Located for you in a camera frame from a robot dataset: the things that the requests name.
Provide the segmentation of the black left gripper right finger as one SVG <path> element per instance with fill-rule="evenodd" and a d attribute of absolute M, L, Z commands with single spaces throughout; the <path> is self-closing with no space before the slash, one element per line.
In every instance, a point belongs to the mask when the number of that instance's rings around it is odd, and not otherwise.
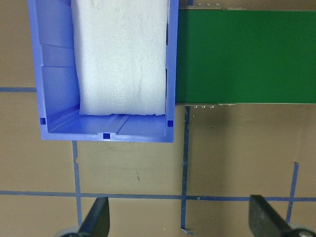
<path fill-rule="evenodd" d="M 286 237 L 292 228 L 261 195 L 249 198 L 248 224 L 255 237 Z"/>

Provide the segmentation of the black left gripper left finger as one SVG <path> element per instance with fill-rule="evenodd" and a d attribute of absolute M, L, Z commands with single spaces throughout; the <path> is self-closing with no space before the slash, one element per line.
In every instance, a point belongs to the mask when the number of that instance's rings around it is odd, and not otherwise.
<path fill-rule="evenodd" d="M 107 197 L 98 197 L 79 228 L 80 237 L 107 237 L 110 231 L 110 211 Z"/>

